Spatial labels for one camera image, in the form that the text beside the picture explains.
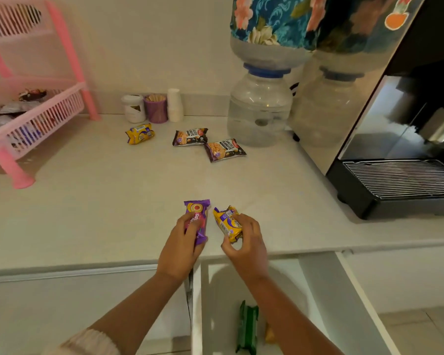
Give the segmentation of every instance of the purple container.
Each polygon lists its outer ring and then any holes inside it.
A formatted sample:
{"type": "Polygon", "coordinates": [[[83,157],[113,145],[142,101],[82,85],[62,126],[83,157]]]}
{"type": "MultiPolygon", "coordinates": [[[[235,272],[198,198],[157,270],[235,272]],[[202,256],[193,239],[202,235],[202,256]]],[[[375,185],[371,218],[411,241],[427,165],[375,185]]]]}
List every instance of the purple container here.
{"type": "Polygon", "coordinates": [[[145,111],[148,120],[151,123],[165,123],[167,121],[167,99],[163,101],[149,101],[146,97],[143,99],[145,111]]]}

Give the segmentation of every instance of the white countertop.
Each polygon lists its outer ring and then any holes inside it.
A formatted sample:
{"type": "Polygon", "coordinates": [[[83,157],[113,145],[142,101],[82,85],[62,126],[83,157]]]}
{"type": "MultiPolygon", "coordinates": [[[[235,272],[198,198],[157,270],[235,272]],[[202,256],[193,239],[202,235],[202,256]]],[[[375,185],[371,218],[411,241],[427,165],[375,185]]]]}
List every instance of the white countertop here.
{"type": "MultiPolygon", "coordinates": [[[[130,127],[122,115],[71,120],[20,162],[36,175],[28,189],[13,189],[0,169],[1,272],[154,262],[183,202],[206,198],[256,218],[271,254],[444,244],[444,217],[358,219],[288,132],[211,164],[202,146],[173,147],[174,133],[207,127],[219,141],[225,117],[155,124],[156,137],[135,146],[130,127]]],[[[223,255],[211,212],[203,257],[223,255]]]]}

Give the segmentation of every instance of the open drawer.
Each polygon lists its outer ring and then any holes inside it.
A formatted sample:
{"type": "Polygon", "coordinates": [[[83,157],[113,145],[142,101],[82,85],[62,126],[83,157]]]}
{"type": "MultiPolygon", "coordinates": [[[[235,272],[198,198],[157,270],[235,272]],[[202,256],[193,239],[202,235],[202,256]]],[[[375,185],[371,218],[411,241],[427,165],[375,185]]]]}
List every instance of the open drawer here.
{"type": "MultiPolygon", "coordinates": [[[[270,275],[302,312],[345,355],[399,355],[341,253],[276,258],[270,275]]],[[[203,261],[194,269],[192,355],[235,354],[239,307],[255,305],[228,260],[203,261]]],[[[266,321],[258,321],[258,355],[282,354],[265,345],[266,321]]]]}

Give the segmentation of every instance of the coffee machine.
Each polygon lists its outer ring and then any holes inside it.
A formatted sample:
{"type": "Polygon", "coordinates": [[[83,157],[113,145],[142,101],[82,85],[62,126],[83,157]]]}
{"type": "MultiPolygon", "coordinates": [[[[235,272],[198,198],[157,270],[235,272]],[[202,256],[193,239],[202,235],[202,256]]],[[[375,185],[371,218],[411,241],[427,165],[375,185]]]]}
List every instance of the coffee machine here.
{"type": "Polygon", "coordinates": [[[361,219],[444,215],[444,0],[403,34],[383,53],[314,54],[289,121],[361,219]]]}

